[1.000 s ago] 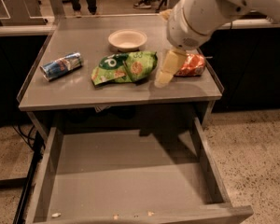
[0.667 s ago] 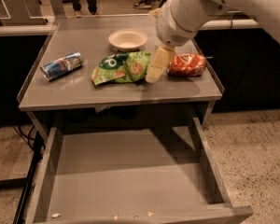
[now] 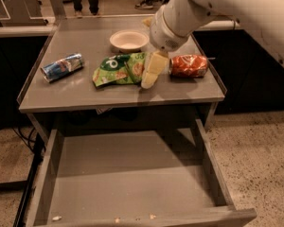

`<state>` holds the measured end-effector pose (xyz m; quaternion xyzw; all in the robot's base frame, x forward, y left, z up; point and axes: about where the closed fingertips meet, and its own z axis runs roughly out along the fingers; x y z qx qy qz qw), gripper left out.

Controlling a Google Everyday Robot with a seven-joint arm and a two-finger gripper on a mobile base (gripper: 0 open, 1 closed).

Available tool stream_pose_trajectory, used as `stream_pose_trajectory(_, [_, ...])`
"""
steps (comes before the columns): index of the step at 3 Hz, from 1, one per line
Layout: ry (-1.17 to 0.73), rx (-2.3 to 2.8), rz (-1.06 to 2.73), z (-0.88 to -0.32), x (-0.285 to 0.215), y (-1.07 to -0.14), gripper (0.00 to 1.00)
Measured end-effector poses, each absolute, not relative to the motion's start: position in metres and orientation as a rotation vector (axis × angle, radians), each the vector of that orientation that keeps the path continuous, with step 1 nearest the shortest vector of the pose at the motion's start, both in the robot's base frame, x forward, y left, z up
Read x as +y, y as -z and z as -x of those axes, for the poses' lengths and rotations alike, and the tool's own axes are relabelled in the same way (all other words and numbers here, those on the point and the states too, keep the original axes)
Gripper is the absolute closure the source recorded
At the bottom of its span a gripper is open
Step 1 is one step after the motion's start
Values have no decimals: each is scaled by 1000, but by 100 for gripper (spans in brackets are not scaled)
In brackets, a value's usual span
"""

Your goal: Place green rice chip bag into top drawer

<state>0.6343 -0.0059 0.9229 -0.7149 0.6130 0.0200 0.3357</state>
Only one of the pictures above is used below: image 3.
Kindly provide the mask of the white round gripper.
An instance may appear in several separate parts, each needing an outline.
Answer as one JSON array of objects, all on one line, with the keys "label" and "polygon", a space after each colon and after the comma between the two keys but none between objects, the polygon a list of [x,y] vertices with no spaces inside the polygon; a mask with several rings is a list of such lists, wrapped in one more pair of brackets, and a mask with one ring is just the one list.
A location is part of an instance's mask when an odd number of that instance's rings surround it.
[{"label": "white round gripper", "polygon": [[176,51],[187,41],[192,29],[191,15],[191,6],[165,5],[153,18],[147,17],[142,21],[144,26],[150,28],[151,44],[161,50],[151,52],[146,58],[141,80],[144,89],[150,89],[168,65],[169,54],[166,52]]}]

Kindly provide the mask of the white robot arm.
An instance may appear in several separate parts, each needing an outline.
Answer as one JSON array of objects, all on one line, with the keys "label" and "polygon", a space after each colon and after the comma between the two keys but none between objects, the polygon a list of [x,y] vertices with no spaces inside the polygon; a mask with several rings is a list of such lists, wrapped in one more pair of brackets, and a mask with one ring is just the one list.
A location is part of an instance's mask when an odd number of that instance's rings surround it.
[{"label": "white robot arm", "polygon": [[151,88],[166,55],[219,15],[233,18],[284,68],[284,0],[169,0],[150,20],[150,42],[157,51],[147,62],[141,86]]}]

